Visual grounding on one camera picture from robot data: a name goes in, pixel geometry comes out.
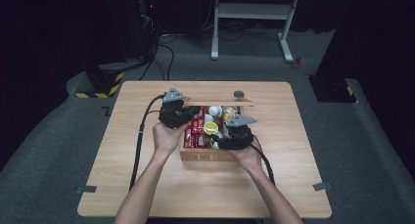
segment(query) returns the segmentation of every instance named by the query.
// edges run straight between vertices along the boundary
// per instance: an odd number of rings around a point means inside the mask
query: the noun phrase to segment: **forearm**
[[[253,178],[274,223],[302,223],[297,212],[275,185],[269,181],[262,168],[248,169],[247,171]]]
[[[115,223],[146,223],[167,157],[154,155],[123,201]]]

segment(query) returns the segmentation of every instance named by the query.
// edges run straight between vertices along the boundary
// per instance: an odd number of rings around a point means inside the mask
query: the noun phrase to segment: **human arm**
[[[187,124],[184,124],[177,129],[170,129],[162,123],[157,123],[153,127],[155,152],[122,202],[116,214],[115,223],[146,223],[162,169],[169,156],[177,148],[180,135],[186,127]]]
[[[253,146],[260,149],[256,139]],[[261,157],[254,148],[248,146],[240,151],[229,151],[253,179],[274,223],[302,223],[299,215],[284,195],[275,187],[262,169]]]

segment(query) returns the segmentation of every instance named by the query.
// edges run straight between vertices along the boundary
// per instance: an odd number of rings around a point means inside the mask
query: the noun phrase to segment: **human hand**
[[[189,123],[171,129],[159,122],[153,127],[153,137],[155,142],[155,155],[168,158],[179,144],[180,135],[187,128]]]
[[[254,138],[252,144],[262,151],[256,138]],[[247,146],[243,150],[229,150],[228,152],[236,158],[247,172],[262,170],[261,156],[252,146]]]

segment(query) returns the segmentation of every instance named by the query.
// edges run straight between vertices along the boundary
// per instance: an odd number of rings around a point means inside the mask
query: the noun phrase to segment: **wooden box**
[[[204,106],[207,110],[210,106],[232,106],[237,107],[240,114],[243,113],[243,107],[252,107],[254,102],[237,98],[235,100],[203,100],[203,99],[186,99],[184,106]],[[226,150],[213,148],[184,148],[184,140],[180,145],[180,157],[183,161],[237,161]]]

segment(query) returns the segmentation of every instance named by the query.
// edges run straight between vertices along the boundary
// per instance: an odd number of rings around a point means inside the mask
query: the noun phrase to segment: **tabletop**
[[[96,190],[82,194],[80,215],[116,215],[128,193],[143,114],[171,87],[204,99],[233,98],[234,91],[243,91],[254,102],[244,107],[244,115],[258,120],[249,127],[270,161],[277,188],[301,218],[331,215],[326,192],[313,188],[322,180],[290,84],[246,81],[125,81],[86,184]],[[155,102],[152,110],[160,107],[161,101]],[[153,154],[152,126],[158,118],[150,113],[145,122],[137,177]],[[182,161],[177,149],[163,169],[150,216],[262,218],[269,212],[237,162]]]

